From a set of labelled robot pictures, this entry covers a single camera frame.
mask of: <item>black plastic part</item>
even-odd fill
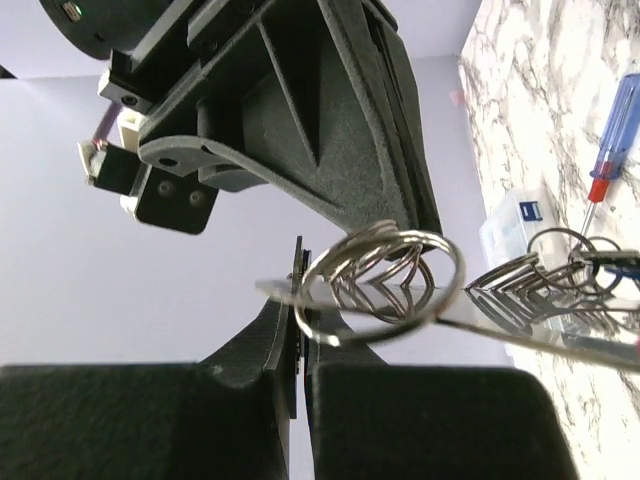
[[[555,409],[517,370],[319,364],[317,480],[577,480]]]
[[[200,365],[2,369],[0,478],[288,478],[296,330],[280,309]]]
[[[0,65],[0,79],[2,80],[12,80],[15,79],[15,75],[13,75],[9,70]]]
[[[138,197],[135,217],[140,222],[191,235],[204,231],[218,191],[202,185],[197,173],[179,178],[147,167],[136,182],[131,196]]]
[[[153,85],[153,99],[164,91],[164,79],[180,78],[161,101],[153,100],[141,146],[205,136],[206,124],[214,155],[347,231],[391,218],[400,228],[441,232],[415,80],[396,25],[379,2],[185,0],[179,6],[175,22],[168,10],[131,57],[128,83],[138,91]],[[186,22],[185,12],[193,10]],[[168,40],[182,34],[181,42]],[[188,67],[165,60],[176,51],[197,60]],[[210,184],[223,189],[224,178],[217,182]]]
[[[107,146],[99,164],[91,165],[92,186],[120,195],[129,195],[141,168],[147,168],[138,155],[115,145]]]
[[[172,1],[40,0],[40,4],[76,48],[108,60],[111,50],[135,48]]]

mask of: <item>white connector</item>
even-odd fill
[[[144,116],[128,108],[123,108],[118,115],[118,131],[122,148],[130,152],[138,151],[140,124]]]

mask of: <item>blue screwdriver handle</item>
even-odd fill
[[[625,75],[600,140],[600,151],[591,172],[593,178],[616,180],[640,127],[640,74]]]

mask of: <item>white marble surface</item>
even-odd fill
[[[639,61],[637,0],[485,0],[460,70],[487,212],[509,188],[542,185],[559,223],[580,230],[617,82]],[[636,144],[590,232],[629,248],[640,248],[639,160]],[[582,479],[640,477],[638,379],[541,353],[515,360],[551,393]]]

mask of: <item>screwdriver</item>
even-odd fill
[[[612,181],[622,174],[622,167],[640,126],[640,74],[625,75],[618,85],[613,107],[600,140],[596,165],[591,171],[593,182],[589,192],[589,208],[582,225],[586,236],[596,207],[605,199]]]

